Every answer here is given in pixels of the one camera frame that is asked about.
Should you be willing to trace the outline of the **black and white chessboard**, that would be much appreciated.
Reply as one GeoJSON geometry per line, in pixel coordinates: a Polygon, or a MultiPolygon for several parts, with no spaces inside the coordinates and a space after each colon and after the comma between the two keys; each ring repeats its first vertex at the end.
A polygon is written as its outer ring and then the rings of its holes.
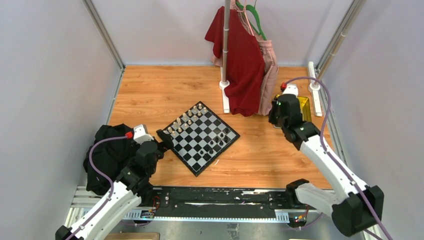
{"type": "Polygon", "coordinates": [[[171,136],[172,151],[196,177],[240,138],[202,101],[183,112],[162,132],[171,136]]]}

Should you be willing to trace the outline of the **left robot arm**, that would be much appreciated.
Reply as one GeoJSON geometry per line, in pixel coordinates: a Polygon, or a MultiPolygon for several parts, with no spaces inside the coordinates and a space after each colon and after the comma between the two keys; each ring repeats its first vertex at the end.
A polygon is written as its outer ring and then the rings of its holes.
{"type": "Polygon", "coordinates": [[[104,177],[110,188],[91,210],[70,227],[62,225],[55,233],[57,240],[103,240],[110,231],[137,206],[146,207],[153,201],[153,186],[150,177],[156,172],[158,160],[166,151],[174,147],[172,130],[157,130],[162,139],[158,142],[148,133],[147,127],[140,124],[121,137],[109,137],[95,143],[89,151],[89,163],[104,177]],[[93,162],[93,152],[99,145],[115,140],[130,139],[139,148],[135,156],[121,170],[116,180],[100,171],[93,162]]]}

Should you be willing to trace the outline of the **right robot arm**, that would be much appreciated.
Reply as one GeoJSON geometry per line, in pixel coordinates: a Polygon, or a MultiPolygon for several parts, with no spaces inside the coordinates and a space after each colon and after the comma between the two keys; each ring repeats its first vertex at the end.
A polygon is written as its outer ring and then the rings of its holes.
{"type": "Polygon", "coordinates": [[[381,222],[384,193],[355,175],[331,149],[320,130],[303,118],[298,88],[283,84],[272,100],[268,121],[282,130],[286,140],[308,157],[325,176],[333,193],[306,179],[286,186],[285,201],[292,209],[311,206],[331,217],[341,234],[351,237],[381,222]]]}

